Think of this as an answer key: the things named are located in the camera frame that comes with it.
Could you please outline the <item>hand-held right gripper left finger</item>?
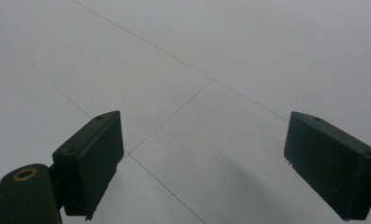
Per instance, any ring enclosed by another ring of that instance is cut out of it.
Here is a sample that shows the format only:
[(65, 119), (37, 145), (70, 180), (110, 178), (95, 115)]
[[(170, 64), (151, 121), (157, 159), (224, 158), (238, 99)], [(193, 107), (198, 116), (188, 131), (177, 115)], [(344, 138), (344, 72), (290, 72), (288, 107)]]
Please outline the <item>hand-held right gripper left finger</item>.
[(56, 173), (65, 182), (68, 216), (93, 218), (123, 156), (119, 111), (91, 119), (53, 152)]

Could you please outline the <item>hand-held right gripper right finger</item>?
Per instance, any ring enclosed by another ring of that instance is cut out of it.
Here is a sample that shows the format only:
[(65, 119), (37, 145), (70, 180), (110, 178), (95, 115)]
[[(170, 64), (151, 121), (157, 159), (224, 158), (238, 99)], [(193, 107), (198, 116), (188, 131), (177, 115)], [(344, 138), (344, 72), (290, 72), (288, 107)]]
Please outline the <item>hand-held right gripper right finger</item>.
[(293, 111), (284, 157), (344, 220), (371, 210), (371, 146), (318, 117)]

